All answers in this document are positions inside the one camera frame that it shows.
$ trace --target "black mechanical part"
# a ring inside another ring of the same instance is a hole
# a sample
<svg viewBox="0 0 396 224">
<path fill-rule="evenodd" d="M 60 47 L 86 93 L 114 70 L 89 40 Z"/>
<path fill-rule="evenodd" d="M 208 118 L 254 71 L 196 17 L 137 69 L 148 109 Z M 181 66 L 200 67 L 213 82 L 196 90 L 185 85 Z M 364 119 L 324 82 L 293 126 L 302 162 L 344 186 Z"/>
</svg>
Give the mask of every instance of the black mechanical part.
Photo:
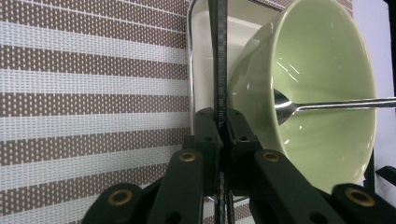
<svg viewBox="0 0 396 224">
<path fill-rule="evenodd" d="M 396 186 L 396 169 L 393 166 L 384 166 L 377 170 L 376 173 L 389 183 Z"/>
<path fill-rule="evenodd" d="M 229 141 L 226 143 L 226 178 L 234 195 L 248 196 L 253 179 L 250 164 L 253 154 L 262 146 L 242 113 L 229 108 L 227 117 Z"/>
<path fill-rule="evenodd" d="M 257 151 L 252 171 L 255 177 L 250 207 L 257 223 L 345 223 L 282 153 Z M 262 222 L 261 213 L 275 217 Z"/>
<path fill-rule="evenodd" d="M 206 108 L 195 114 L 194 148 L 202 153 L 204 161 L 204 193 L 213 196 L 219 182 L 219 152 L 223 147 L 212 108 Z M 192 148 L 191 137 L 184 140 L 183 148 Z"/>
<path fill-rule="evenodd" d="M 348 223 L 396 223 L 396 209 L 375 193 L 358 185 L 335 186 L 331 203 Z"/>
<path fill-rule="evenodd" d="M 132 184 L 118 184 L 106 189 L 88 210 L 83 224 L 127 224 L 141 222 L 142 189 Z"/>
<path fill-rule="evenodd" d="M 364 179 L 365 180 L 363 181 L 363 186 L 371 192 L 375 192 L 374 149 L 370 157 L 369 164 L 367 165 L 366 171 L 364 172 Z"/>
<path fill-rule="evenodd" d="M 199 224 L 204 201 L 204 159 L 199 151 L 176 152 L 149 213 L 149 224 Z"/>
<path fill-rule="evenodd" d="M 227 118 L 227 0 L 208 0 L 213 49 L 214 121 L 222 137 Z M 227 191 L 225 174 L 220 171 L 215 194 L 215 223 L 225 223 Z"/>
<path fill-rule="evenodd" d="M 155 198 L 157 197 L 157 193 L 160 189 L 160 185 L 162 182 L 163 179 L 160 178 L 143 189 L 143 200 L 140 203 L 141 210 L 144 213 L 142 223 L 146 223 L 147 219 L 149 218 L 149 212 L 151 211 L 151 207 L 154 204 Z"/>
</svg>

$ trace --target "brass insert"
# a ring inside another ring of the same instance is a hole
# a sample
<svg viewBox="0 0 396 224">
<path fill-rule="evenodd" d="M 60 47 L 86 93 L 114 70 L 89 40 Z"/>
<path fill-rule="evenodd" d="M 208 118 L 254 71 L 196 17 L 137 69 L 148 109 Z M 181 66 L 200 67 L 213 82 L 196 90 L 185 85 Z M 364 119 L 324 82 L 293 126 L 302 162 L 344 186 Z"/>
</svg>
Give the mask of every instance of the brass insert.
<svg viewBox="0 0 396 224">
<path fill-rule="evenodd" d="M 195 154 L 192 152 L 183 152 L 178 157 L 181 161 L 195 161 Z"/>
<path fill-rule="evenodd" d="M 262 154 L 262 157 L 266 160 L 266 161 L 279 161 L 279 156 L 277 154 L 275 154 L 274 152 L 264 152 Z"/>
<path fill-rule="evenodd" d="M 364 207 L 372 207 L 375 205 L 375 200 L 372 196 L 359 189 L 346 189 L 346 196 L 348 199 L 356 204 Z"/>
<path fill-rule="evenodd" d="M 121 206 L 132 199 L 132 192 L 129 189 L 118 189 L 108 196 L 108 203 L 113 206 Z"/>
</svg>

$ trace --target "spoon handle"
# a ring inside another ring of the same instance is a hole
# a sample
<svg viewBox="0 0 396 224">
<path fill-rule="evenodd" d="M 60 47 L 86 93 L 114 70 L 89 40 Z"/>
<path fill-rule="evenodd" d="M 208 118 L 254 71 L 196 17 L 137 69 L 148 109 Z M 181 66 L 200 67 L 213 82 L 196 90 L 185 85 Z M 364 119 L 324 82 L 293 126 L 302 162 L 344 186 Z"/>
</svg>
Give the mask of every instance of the spoon handle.
<svg viewBox="0 0 396 224">
<path fill-rule="evenodd" d="M 351 100 L 340 102 L 326 102 L 326 103 L 312 103 L 312 104 L 296 104 L 297 110 L 322 110 L 322 109 L 367 109 L 367 108 L 381 108 L 396 107 L 396 97 L 383 99 L 366 99 L 366 100 Z"/>
</svg>

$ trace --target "metal spoon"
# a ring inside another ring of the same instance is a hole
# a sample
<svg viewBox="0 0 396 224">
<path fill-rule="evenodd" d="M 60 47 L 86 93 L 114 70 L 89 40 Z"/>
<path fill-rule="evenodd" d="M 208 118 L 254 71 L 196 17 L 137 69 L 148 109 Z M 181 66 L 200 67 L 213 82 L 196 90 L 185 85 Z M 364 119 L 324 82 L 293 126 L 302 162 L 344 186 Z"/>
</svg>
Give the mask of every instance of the metal spoon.
<svg viewBox="0 0 396 224">
<path fill-rule="evenodd" d="M 303 110 L 323 110 L 323 109 L 368 109 L 396 107 L 396 97 L 384 99 L 363 99 L 363 100 L 350 100 L 340 102 L 325 102 L 325 103 L 310 103 L 310 104 L 296 104 L 288 99 L 282 92 L 274 89 L 275 109 L 277 123 L 281 125 L 291 115 L 297 111 Z"/>
</svg>

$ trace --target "green bowl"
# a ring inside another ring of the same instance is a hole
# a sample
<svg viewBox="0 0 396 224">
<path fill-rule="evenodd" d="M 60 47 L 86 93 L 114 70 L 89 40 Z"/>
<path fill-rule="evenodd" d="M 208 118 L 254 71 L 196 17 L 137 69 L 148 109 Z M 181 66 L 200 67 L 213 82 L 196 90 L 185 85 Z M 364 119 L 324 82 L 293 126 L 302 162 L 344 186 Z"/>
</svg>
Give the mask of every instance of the green bowl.
<svg viewBox="0 0 396 224">
<path fill-rule="evenodd" d="M 369 55 L 335 0 L 296 0 L 245 45 L 231 69 L 229 104 L 264 148 L 288 156 L 315 187 L 357 183 L 375 139 L 375 110 L 306 111 L 278 126 L 273 89 L 295 103 L 375 98 Z"/>
</svg>

